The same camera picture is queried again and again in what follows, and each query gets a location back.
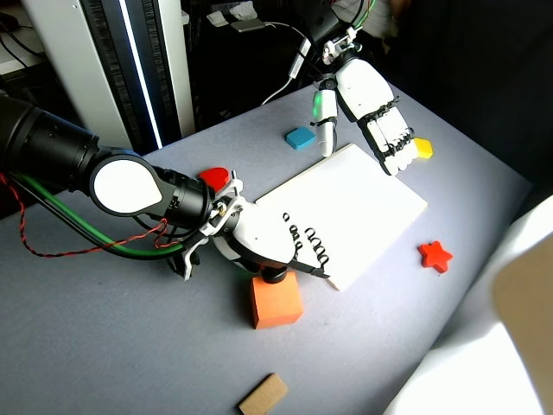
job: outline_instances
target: gray table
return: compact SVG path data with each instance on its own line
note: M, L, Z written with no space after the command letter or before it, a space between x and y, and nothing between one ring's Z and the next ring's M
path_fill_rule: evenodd
M320 158L283 134L307 125L313 89L191 136L148 159L196 174L222 165L255 200ZM425 213L349 290L300 276L305 314L294 325L251 328L249 278L215 248L188 283L163 261L106 253L39 259L19 241L17 218L0 222L2 413L221 414L268 373L289 395L271 413L381 413L422 359L501 238L530 184L456 129L403 95L400 109L435 157L400 179ZM343 117L340 145L368 150ZM113 237L137 233L82 195L62 200ZM58 252L87 246L49 213L29 209L29 240ZM416 246L440 240L453 254L439 276Z

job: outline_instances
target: red wire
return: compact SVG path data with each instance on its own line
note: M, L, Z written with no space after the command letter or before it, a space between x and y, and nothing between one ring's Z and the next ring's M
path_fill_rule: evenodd
M0 182L4 186L6 186L9 190L11 190L11 193L13 194L13 196L16 199L17 203L19 203L19 214L20 214L20 218L21 218L19 220L19 234L21 234L21 242L23 243L25 248L27 248L27 250L29 250L29 252L31 252L33 255L36 255L37 257L59 258L59 257L68 257L68 256L72 256L72 255L80 255L82 253L98 252L98 251L104 250L105 248L109 248L109 247L112 247L112 246L115 246L115 245L124 245L124 244L129 243L133 240L143 239L143 238L147 237L148 235L150 235L151 233L159 231L160 229L161 229L161 232L157 236L156 242L155 242L156 247L162 248L162 247L172 246L174 244L179 243L178 241L176 241L176 242L172 242L171 244L159 245L159 243L158 243L159 239L165 234L165 230L167 229L167 220L165 218L163 218L163 219L160 220L159 224L157 224L155 227L152 227L146 233L143 233L141 235L130 236L127 239L122 239L122 240L118 240L118 241L115 241L115 242L111 242L110 244L106 244L106 245L103 245L103 246L95 246L93 248L81 249L79 251L60 252L60 253L41 253L41 252L37 252L29 245L29 243L27 241L27 236L25 235L25 226L27 225L27 221L25 219L25 205L23 204L23 202L21 200L21 197L19 196L19 192L17 191L17 189L14 186L12 186L8 182L8 180L6 179L6 176L2 173L0 173Z

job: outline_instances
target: robotic hand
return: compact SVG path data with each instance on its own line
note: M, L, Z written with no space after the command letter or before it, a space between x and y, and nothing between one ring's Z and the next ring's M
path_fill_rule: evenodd
M196 248L213 238L223 255L248 271L260 272L266 282L282 281L288 267L328 278L323 267L296 261L294 240L283 218L241 196L243 183L234 172L229 183L215 194L204 182L153 167L131 151L99 146L98 140L92 133L30 104L0 97L0 171L7 172L43 206L107 252L131 259L182 255L187 280ZM60 210L62 203L31 176L70 191L79 190L108 214L147 214L191 231L186 238L155 250L106 244L110 239L97 230L91 232L90 226L84 227L85 222L67 214L67 208Z
M361 27L349 27L344 35L325 41L328 34L343 33L342 29L337 31L337 19L329 6L296 2L296 7L304 17L312 43L319 45L322 61L330 68L330 74L319 80L319 91L313 100L313 125L321 154L330 156L336 148L340 104L350 122L357 123L363 132L383 170L391 176L405 170L418 156L413 131L396 107L397 98L388 83L358 57L360 45L354 40Z

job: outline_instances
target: star-shaped block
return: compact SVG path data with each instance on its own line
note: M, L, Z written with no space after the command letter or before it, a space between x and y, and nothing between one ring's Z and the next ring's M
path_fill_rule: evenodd
M418 251L423 256L423 266L433 267L438 272L448 270L448 261L453 255L443 249L442 244L435 240L430 244L423 244L418 247Z

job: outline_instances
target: blue block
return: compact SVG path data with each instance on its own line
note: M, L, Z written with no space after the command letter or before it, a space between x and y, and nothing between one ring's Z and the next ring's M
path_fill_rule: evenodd
M316 137L309 128L300 127L286 135L286 143L290 144L294 150L301 150L314 143Z

